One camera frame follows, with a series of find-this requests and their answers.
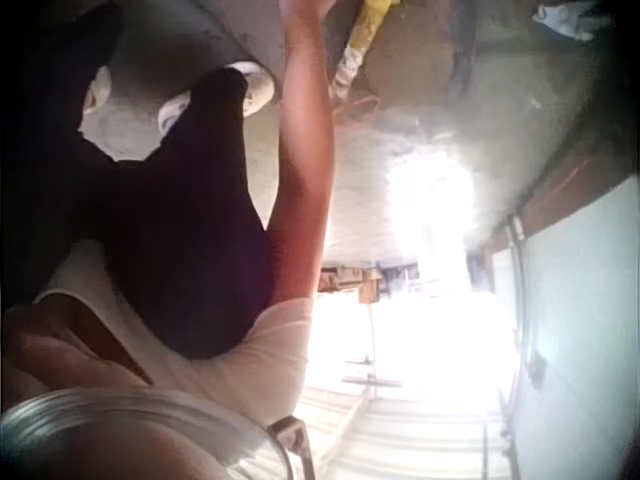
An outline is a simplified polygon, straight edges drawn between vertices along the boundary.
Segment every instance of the glass jar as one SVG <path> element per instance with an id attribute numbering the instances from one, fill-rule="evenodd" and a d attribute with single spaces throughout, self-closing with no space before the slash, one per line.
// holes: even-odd
<path id="1" fill-rule="evenodd" d="M 59 390 L 21 403 L 0 422 L 2 455 L 21 473 L 41 475 L 74 435 L 105 424 L 123 435 L 143 424 L 169 429 L 204 450 L 228 478 L 293 478 L 284 448 L 259 425 L 185 393 L 148 387 Z"/>

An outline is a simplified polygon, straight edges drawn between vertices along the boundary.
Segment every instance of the person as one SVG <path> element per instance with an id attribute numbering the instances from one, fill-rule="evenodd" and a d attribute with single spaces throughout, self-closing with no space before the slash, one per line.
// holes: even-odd
<path id="1" fill-rule="evenodd" d="M 78 129 L 120 8 L 96 7 L 30 47 L 3 145 L 3 409 L 56 389 L 135 385 L 262 426 L 293 412 L 334 175 L 320 30 L 332 3 L 280 0 L 286 69 L 266 229 L 243 143 L 243 109 L 273 88 L 262 67 L 205 75 L 161 109 L 164 137 L 145 161 L 114 162 Z"/>

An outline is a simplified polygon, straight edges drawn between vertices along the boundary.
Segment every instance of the cloth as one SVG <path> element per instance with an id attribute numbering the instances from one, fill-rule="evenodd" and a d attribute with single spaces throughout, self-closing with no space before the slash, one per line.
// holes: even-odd
<path id="1" fill-rule="evenodd" d="M 114 4 L 49 35 L 25 61 L 2 156 L 3 311 L 31 302 L 81 239 L 168 348 L 208 359 L 267 306 L 273 255 L 248 192 L 244 77 L 203 77 L 143 162 L 114 162 L 78 131 L 85 93 L 121 28 Z"/>
<path id="2" fill-rule="evenodd" d="M 214 401 L 265 427 L 293 413 L 304 384 L 313 299 L 269 307 L 229 352 L 188 360 L 160 342 L 114 289 L 99 243 L 80 242 L 38 300 L 60 293 L 89 307 L 154 386 Z"/>

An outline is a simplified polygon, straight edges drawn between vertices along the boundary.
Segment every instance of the sleeve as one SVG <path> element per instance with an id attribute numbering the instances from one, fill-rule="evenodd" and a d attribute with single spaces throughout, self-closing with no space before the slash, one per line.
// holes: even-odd
<path id="1" fill-rule="evenodd" d="M 265 427 L 291 415 L 304 385 L 312 310 L 311 298 L 265 310 L 240 345 L 201 372 L 217 388 L 212 396 Z"/>

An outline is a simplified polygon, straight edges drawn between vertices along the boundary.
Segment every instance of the concrete floor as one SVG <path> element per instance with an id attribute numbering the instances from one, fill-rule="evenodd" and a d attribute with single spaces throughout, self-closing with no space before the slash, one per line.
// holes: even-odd
<path id="1" fill-rule="evenodd" d="M 400 238 L 398 216 L 418 230 L 429 224 L 434 206 L 422 190 L 442 180 L 432 166 L 443 163 L 471 179 L 464 239 L 478 246 L 530 188 L 589 98 L 607 40 L 582 45 L 544 30 L 530 20 L 535 0 L 478 6 L 468 89 L 451 94 L 453 1 L 393 7 L 367 56 L 358 83 L 377 93 L 381 108 L 337 129 L 328 263 L 415 261 L 418 249 Z M 208 69 L 254 57 L 281 78 L 277 0 L 122 3 L 112 96 L 83 126 L 115 158 L 144 158 L 155 148 L 159 106 Z M 344 0 L 327 21 L 332 65 L 357 8 Z M 264 220 L 276 188 L 277 110 L 269 105 L 245 126 L 251 194 Z"/>

